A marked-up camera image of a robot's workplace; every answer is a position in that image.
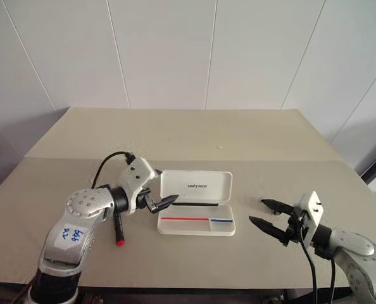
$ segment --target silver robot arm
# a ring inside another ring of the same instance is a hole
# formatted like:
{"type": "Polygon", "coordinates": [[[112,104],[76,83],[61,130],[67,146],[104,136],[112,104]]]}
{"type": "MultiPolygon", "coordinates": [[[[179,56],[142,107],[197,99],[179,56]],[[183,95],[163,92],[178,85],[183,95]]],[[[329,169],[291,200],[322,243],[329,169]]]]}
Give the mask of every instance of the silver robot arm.
{"type": "Polygon", "coordinates": [[[156,171],[145,159],[132,155],[118,187],[81,189],[71,194],[63,216],[47,235],[26,303],[74,303],[78,295],[78,280],[97,225],[113,219],[117,244],[123,244],[122,212],[131,214],[136,208],[146,206],[155,213],[177,198],[169,196],[159,203],[149,199],[147,184],[156,176],[156,171]]]}
{"type": "Polygon", "coordinates": [[[376,245],[356,233],[332,230],[320,225],[323,206],[316,192],[303,196],[294,206],[274,199],[262,199],[274,214],[286,213],[290,216],[286,231],[274,227],[262,218],[249,219],[263,232],[277,238],[284,246],[289,241],[300,241],[298,229],[302,228],[303,242],[315,248],[316,255],[340,266],[347,276],[358,303],[376,304],[376,245]]]}

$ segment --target blue line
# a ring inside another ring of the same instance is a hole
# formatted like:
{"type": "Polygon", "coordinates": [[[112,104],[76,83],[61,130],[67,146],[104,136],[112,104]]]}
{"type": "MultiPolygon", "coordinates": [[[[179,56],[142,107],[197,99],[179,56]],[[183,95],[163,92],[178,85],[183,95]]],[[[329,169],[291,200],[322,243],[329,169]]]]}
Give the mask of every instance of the blue line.
{"type": "Polygon", "coordinates": [[[211,219],[211,222],[226,222],[226,223],[232,223],[233,222],[233,220],[218,220],[218,219],[216,219],[216,218],[212,218],[211,219]]]}

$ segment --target beige tabletop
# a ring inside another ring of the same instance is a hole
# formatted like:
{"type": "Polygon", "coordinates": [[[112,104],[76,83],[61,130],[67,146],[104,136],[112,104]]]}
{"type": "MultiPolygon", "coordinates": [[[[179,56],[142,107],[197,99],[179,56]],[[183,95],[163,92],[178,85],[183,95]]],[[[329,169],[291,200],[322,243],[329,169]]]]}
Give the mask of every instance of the beige tabletop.
{"type": "MultiPolygon", "coordinates": [[[[297,111],[71,109],[0,187],[0,282],[24,283],[34,275],[66,197],[89,187],[101,159],[116,149],[139,153],[159,169],[231,171],[236,234],[164,236],[156,232],[157,216],[140,210],[125,217],[122,248],[111,222],[98,227],[81,285],[309,288],[300,245],[282,246],[248,215],[284,228],[287,217],[273,216],[259,200],[293,203],[310,190],[323,201],[323,224],[376,243],[375,195],[297,111]]],[[[122,167],[121,160],[109,162],[99,183],[116,184],[122,167]]],[[[318,285],[327,287],[330,263],[313,259],[318,285]]],[[[347,286],[338,274],[337,285],[347,286]]]]}

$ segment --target sticker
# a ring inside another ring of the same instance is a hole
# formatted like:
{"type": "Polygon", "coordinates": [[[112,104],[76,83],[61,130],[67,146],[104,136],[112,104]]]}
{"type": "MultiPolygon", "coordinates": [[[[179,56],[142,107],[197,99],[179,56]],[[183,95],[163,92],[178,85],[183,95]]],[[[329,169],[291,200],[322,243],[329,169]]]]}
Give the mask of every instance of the sticker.
{"type": "Polygon", "coordinates": [[[85,227],[65,224],[57,235],[53,246],[62,250],[78,246],[79,244],[82,244],[82,240],[87,231],[88,229],[85,227]]]}

